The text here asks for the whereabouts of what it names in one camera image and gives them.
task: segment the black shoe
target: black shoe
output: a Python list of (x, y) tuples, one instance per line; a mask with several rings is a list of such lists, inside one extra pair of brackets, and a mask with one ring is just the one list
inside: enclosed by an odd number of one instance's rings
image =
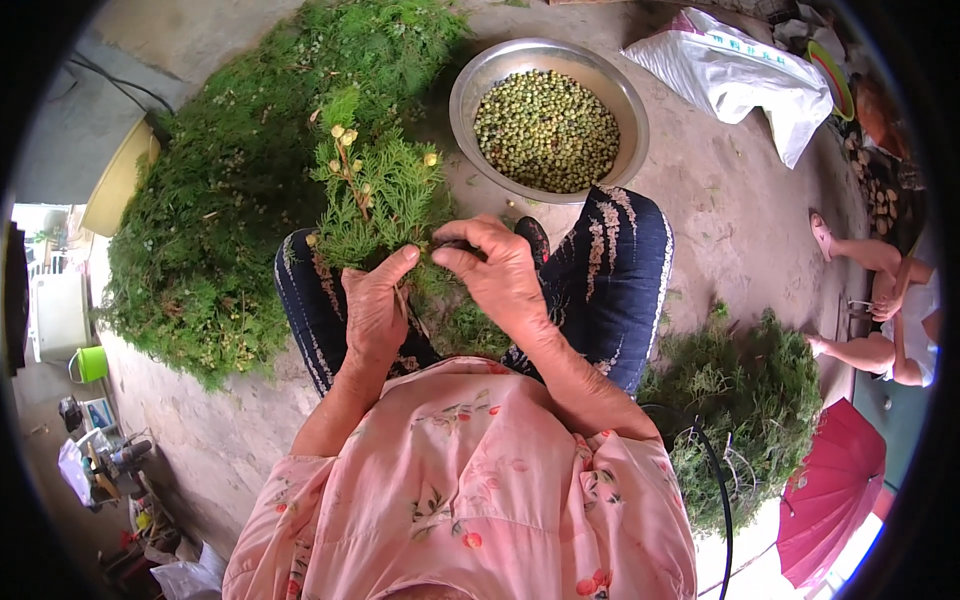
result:
[(533, 217), (523, 217), (516, 222), (514, 233), (530, 244), (530, 252), (534, 256), (534, 268), (539, 271), (546, 259), (550, 257), (550, 240), (547, 239), (543, 226)]

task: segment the metal bowl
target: metal bowl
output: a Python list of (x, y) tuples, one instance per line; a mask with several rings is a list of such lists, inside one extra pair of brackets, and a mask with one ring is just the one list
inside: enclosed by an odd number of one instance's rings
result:
[(587, 190), (553, 194), (521, 185), (501, 175), (484, 158), (473, 133), (480, 99), (511, 73), (553, 69), (593, 92), (613, 113), (620, 129), (620, 149), (611, 171), (600, 180), (609, 185), (630, 181), (647, 157), (650, 123), (636, 90), (615, 66), (586, 48), (545, 37), (525, 37), (497, 44), (471, 60), (457, 76), (450, 93), (450, 126), (457, 145), (470, 162), (501, 187), (524, 198), (550, 204), (580, 204)]

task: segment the red umbrella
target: red umbrella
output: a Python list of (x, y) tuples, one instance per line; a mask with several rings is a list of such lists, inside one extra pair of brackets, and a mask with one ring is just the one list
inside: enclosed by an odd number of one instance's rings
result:
[(824, 578), (883, 487), (887, 444), (845, 399), (821, 415), (804, 466), (780, 502), (780, 572), (794, 588)]

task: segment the green seed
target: green seed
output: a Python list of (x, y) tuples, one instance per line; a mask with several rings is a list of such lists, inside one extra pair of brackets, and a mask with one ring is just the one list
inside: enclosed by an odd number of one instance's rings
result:
[(602, 179), (619, 150), (610, 112), (556, 71), (511, 74), (480, 100), (473, 130), (497, 171), (555, 193), (577, 192)]

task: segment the bare leg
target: bare leg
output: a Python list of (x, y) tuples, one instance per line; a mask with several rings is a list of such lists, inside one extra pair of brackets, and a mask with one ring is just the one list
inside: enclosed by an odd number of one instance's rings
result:
[(814, 353), (833, 356), (861, 371), (885, 373), (894, 362), (894, 343), (876, 331), (849, 342), (834, 342), (819, 335), (806, 339)]
[(880, 240), (830, 240), (830, 256), (848, 256), (867, 271), (878, 271), (897, 278), (900, 251)]

